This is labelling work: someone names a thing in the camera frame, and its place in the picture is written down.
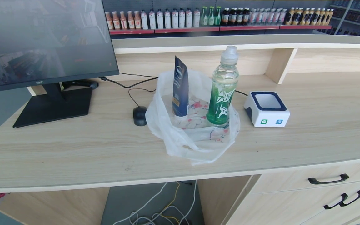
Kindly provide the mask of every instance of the computer monitor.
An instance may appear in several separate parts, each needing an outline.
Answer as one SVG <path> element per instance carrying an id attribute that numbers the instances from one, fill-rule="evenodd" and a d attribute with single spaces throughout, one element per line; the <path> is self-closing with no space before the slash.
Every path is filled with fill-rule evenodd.
<path id="1" fill-rule="evenodd" d="M 119 74 L 102 0 L 0 0 L 0 91 L 43 85 L 14 127 L 88 114 L 91 88 L 59 82 Z"/>

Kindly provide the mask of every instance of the yellow cable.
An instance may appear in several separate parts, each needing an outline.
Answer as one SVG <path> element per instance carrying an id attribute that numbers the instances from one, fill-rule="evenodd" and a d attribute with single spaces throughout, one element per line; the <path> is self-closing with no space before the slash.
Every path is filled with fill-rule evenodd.
<path id="1" fill-rule="evenodd" d="M 176 200 L 176 197 L 177 197 L 177 191 L 179 190 L 179 187 L 180 187 L 180 183 L 179 182 L 177 182 L 176 181 L 176 183 L 177 183 L 177 188 L 176 188 L 176 192 L 174 193 L 174 198 L 173 198 L 173 201 L 171 201 L 168 205 L 166 205 L 166 207 L 163 209 L 163 210 L 165 210 L 165 209 L 167 209 L 175 200 Z M 176 219 L 176 218 L 174 218 L 174 217 L 166 217 L 166 216 L 164 216 L 164 215 L 162 215 L 164 218 L 171 218 L 171 219 L 175 219 L 176 220 L 176 222 L 177 222 L 177 224 L 180 224 L 180 221 L 178 220 L 178 219 Z"/>

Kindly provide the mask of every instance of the red shelf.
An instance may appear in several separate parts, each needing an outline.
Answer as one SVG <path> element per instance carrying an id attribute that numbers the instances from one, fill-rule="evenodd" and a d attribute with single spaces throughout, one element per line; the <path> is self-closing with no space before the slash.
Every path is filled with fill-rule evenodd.
<path id="1" fill-rule="evenodd" d="M 280 30 L 284 29 L 331 29 L 331 26 L 313 26 L 313 25 L 280 25 Z"/>
<path id="2" fill-rule="evenodd" d="M 220 30 L 278 30 L 279 26 L 229 26 L 220 27 Z"/>
<path id="3" fill-rule="evenodd" d="M 183 33 L 183 32 L 206 32 L 219 31 L 219 27 L 193 27 L 193 28 L 170 28 L 170 29 L 156 29 L 156 34 L 162 33 Z"/>
<path id="4" fill-rule="evenodd" d="M 109 30 L 109 33 L 114 34 L 153 34 L 154 30 Z"/>

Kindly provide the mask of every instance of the bottle cap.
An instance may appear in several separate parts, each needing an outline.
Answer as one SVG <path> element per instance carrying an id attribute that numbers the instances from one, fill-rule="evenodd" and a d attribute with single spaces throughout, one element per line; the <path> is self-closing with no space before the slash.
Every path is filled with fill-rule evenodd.
<path id="1" fill-rule="evenodd" d="M 236 64 L 238 61 L 237 47 L 229 45 L 226 50 L 222 52 L 220 63 L 223 64 Z"/>

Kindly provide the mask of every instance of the floor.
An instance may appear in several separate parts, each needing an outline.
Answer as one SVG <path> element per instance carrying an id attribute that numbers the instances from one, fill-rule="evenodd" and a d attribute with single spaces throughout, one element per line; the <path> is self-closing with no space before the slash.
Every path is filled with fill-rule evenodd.
<path id="1" fill-rule="evenodd" d="M 0 92 L 0 125 L 4 123 L 15 111 L 17 111 L 23 104 L 25 104 L 31 95 L 26 88 L 1 91 Z M 193 200 L 194 183 L 192 185 L 180 183 L 177 195 L 181 196 L 176 198 L 173 202 L 180 211 L 186 213 Z M 102 218 L 101 225 L 111 225 L 116 221 L 126 218 L 130 213 L 145 202 L 147 202 L 155 193 L 157 193 L 163 184 L 149 184 L 149 185 L 136 185 L 136 186 L 123 186 L 113 187 L 109 191 L 108 200 L 105 207 L 105 212 Z M 154 201 L 151 201 L 142 211 L 140 216 L 148 216 L 149 218 L 153 213 L 160 212 L 173 198 L 177 188 L 176 182 L 168 183 L 160 195 Z M 166 216 L 173 215 L 176 218 L 181 218 L 181 215 L 174 209 L 168 209 Z M 190 212 L 188 219 L 194 225 L 204 224 L 201 204 L 199 201 L 199 194 L 196 194 L 196 203 L 193 210 Z M 159 225 L 167 225 L 169 222 L 164 219 L 156 220 Z M 118 225 L 128 225 L 129 222 L 122 222 Z M 21 225 L 21 223 L 10 219 L 8 216 L 0 213 L 0 225 Z"/>

